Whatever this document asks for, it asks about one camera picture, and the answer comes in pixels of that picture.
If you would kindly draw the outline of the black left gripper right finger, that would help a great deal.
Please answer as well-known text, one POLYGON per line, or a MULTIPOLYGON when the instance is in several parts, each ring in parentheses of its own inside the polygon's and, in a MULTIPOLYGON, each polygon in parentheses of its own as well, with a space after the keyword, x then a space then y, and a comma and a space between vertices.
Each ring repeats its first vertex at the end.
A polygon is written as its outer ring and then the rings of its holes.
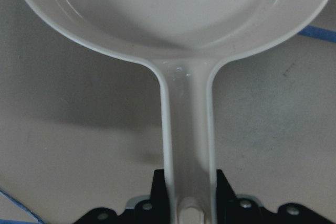
POLYGON ((332 223, 317 212, 297 203, 287 203, 272 212, 252 196, 235 194, 222 170, 216 171, 218 223, 332 223))

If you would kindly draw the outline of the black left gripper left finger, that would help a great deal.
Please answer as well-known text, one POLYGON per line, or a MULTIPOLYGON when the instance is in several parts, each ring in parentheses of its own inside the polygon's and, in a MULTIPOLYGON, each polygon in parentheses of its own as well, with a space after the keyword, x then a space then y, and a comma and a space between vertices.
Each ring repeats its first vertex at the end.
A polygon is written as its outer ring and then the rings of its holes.
POLYGON ((98 207, 88 211, 76 223, 170 223, 171 211, 164 171, 154 171, 149 198, 133 200, 122 214, 98 207))

